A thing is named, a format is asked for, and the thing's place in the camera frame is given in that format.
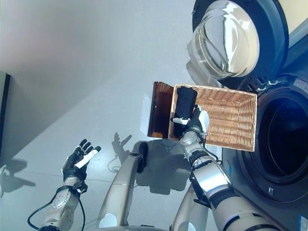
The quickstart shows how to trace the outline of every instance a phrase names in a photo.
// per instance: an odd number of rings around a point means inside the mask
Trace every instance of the wicker basket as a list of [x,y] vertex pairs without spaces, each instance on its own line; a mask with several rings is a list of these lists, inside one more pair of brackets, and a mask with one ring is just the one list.
[[[198,92],[196,104],[206,110],[210,127],[206,143],[245,150],[255,150],[257,95],[239,90],[194,85],[175,85],[170,118],[174,117],[177,104],[177,88],[191,87]],[[169,139],[173,135],[173,123],[169,123]]]

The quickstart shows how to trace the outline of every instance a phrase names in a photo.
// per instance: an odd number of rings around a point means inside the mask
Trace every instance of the white robotic hand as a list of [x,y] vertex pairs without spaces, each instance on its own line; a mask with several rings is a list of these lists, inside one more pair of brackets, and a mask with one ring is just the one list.
[[195,110],[193,111],[191,118],[172,118],[171,121],[173,123],[187,125],[187,128],[198,128],[201,133],[205,134],[207,134],[208,127],[210,125],[210,119],[207,111],[202,111],[199,105],[195,105]]

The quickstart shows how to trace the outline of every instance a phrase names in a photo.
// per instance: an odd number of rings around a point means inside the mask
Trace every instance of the robot forearm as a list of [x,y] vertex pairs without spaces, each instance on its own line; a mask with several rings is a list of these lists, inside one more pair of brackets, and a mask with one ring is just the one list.
[[193,133],[185,133],[180,143],[192,166],[190,181],[198,202],[212,209],[218,230],[279,230],[233,190],[222,167],[207,154],[199,144],[198,136]]
[[55,199],[52,202],[49,214],[46,216],[44,225],[40,231],[51,229],[67,231],[72,227],[74,220],[74,211],[78,205],[78,198],[80,195],[76,192],[73,193],[70,189],[80,180],[77,177],[67,178],[63,187],[59,189]]

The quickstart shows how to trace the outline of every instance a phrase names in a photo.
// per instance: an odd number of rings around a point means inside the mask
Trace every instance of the gray floor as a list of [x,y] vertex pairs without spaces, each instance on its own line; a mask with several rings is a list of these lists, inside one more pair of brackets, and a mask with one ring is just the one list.
[[[1,231],[31,230],[28,215],[62,184],[60,169],[83,138],[102,147],[88,166],[89,189],[82,195],[86,230],[118,166],[140,141],[150,141],[151,160],[136,179],[128,221],[169,227],[189,172],[177,146],[146,132],[153,82],[193,83],[186,71],[193,5],[194,0],[1,1],[0,69],[13,76],[1,157],[7,167]],[[42,224],[45,214],[33,222]],[[72,230],[81,224],[78,207]],[[217,230],[211,213],[206,230]]]

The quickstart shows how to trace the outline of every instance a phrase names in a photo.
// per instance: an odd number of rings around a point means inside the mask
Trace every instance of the robotic arm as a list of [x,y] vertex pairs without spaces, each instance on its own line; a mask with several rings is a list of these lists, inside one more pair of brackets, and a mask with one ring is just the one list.
[[196,107],[187,127],[180,144],[192,166],[190,181],[198,197],[196,202],[212,209],[218,230],[279,230],[234,191],[227,174],[209,155],[212,153],[205,148],[209,127],[207,112]]
[[[72,227],[74,211],[80,203],[85,220],[85,214],[80,195],[87,191],[88,186],[84,180],[87,177],[88,162],[101,150],[99,146],[90,147],[91,143],[84,139],[74,152],[66,159],[62,168],[63,186],[58,188],[54,197],[49,203],[37,209],[28,218],[28,224],[40,231],[67,231]],[[42,228],[34,226],[30,219],[37,212],[51,204],[49,214],[45,218]]]

